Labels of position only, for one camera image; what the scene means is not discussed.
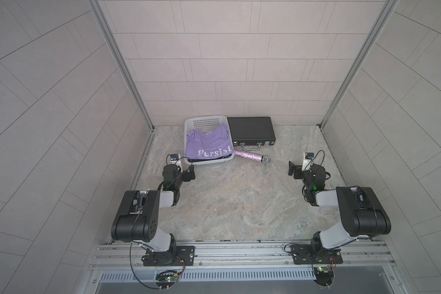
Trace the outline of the purple t-shirt Persist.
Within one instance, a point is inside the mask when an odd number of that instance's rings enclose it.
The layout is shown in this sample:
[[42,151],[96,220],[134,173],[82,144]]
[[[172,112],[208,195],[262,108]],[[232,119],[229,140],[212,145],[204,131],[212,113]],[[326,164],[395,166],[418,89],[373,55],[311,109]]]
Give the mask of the purple t-shirt Persist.
[[225,124],[208,133],[198,130],[187,133],[185,156],[189,159],[215,160],[232,154],[232,140]]

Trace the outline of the white plastic laundry basket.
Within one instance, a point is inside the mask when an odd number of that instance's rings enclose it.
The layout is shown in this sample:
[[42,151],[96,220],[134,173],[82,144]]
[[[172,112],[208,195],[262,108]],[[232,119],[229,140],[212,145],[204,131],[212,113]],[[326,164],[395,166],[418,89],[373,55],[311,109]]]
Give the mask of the white plastic laundry basket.
[[[186,137],[187,133],[191,130],[198,130],[203,133],[208,133],[211,131],[214,131],[219,125],[225,124],[229,130],[229,136],[231,138],[230,134],[230,128],[229,123],[226,116],[223,115],[217,115],[217,116],[201,116],[196,118],[190,118],[185,121],[184,124],[184,151],[186,150]],[[223,164],[227,163],[228,161],[232,160],[234,155],[232,154],[231,158],[219,160],[219,161],[208,161],[208,162],[193,162],[192,159],[189,159],[188,157],[184,156],[184,160],[186,164],[192,164],[192,165],[214,165],[214,164]]]

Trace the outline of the black t-shirt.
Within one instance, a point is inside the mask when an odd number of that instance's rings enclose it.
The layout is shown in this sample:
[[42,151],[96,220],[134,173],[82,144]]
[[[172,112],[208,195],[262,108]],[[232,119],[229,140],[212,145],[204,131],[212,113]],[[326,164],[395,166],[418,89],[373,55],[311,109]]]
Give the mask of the black t-shirt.
[[219,161],[219,160],[224,160],[224,159],[229,159],[231,158],[232,154],[228,154],[226,156],[220,157],[220,158],[215,158],[215,159],[196,159],[193,160],[193,162],[208,162],[208,161]]

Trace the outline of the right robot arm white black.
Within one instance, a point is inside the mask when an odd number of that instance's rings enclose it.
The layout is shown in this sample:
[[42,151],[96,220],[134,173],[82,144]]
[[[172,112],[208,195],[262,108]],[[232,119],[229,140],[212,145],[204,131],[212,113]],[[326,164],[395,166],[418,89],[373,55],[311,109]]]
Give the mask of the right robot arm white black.
[[311,206],[339,210],[340,220],[312,237],[313,255],[337,251],[356,240],[390,233],[390,218],[370,187],[337,186],[327,190],[325,182],[330,173],[311,160],[304,161],[303,165],[289,162],[288,175],[303,182],[303,197]]

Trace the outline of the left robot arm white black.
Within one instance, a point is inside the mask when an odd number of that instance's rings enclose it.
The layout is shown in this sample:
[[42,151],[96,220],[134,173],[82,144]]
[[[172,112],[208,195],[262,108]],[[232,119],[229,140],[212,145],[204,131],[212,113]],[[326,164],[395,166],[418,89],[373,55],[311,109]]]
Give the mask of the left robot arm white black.
[[138,243],[153,253],[176,250],[175,237],[158,226],[159,210],[174,207],[180,199],[180,187],[196,178],[194,166],[183,170],[169,164],[162,172],[163,181],[155,190],[126,191],[111,226],[114,241]]

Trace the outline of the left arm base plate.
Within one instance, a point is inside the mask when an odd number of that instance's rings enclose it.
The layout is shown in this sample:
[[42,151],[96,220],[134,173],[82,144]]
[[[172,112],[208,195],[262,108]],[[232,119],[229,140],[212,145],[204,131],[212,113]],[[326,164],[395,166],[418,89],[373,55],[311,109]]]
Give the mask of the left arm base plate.
[[142,257],[145,267],[170,267],[170,266],[192,266],[196,253],[195,246],[177,246],[176,251],[151,252],[146,251]]

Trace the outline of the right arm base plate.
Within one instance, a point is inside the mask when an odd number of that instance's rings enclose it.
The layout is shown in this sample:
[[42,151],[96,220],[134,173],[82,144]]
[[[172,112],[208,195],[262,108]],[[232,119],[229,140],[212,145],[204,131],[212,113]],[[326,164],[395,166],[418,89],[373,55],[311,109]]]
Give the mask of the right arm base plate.
[[312,245],[290,243],[287,245],[295,265],[335,265],[342,264],[343,258],[340,250],[314,249]]

